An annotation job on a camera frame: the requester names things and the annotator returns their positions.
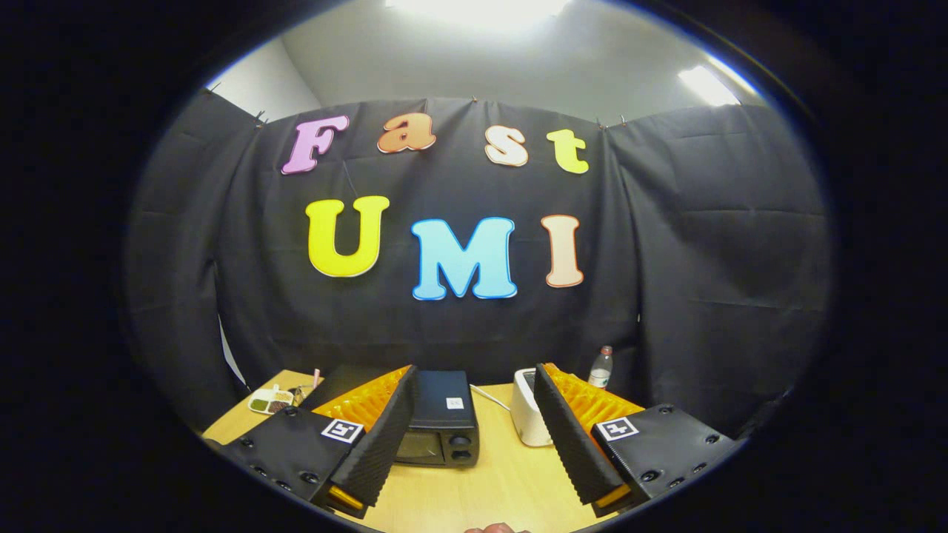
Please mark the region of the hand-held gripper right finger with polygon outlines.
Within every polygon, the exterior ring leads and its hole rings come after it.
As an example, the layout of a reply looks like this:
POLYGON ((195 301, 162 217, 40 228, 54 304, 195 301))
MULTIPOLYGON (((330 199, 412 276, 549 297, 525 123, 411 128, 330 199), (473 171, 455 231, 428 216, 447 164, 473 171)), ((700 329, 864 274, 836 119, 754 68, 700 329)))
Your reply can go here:
POLYGON ((533 395, 573 489, 597 517, 673 492, 738 446, 677 406, 640 407, 551 362, 535 368, 533 395))

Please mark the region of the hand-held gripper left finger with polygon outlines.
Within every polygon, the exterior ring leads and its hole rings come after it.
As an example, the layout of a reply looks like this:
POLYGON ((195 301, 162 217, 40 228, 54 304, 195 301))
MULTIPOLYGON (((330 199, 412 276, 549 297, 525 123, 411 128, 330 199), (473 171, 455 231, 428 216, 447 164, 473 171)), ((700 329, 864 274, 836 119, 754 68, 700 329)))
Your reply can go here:
POLYGON ((207 439, 240 469, 309 505, 363 518, 414 413, 418 368, 342 366, 243 435, 207 439))

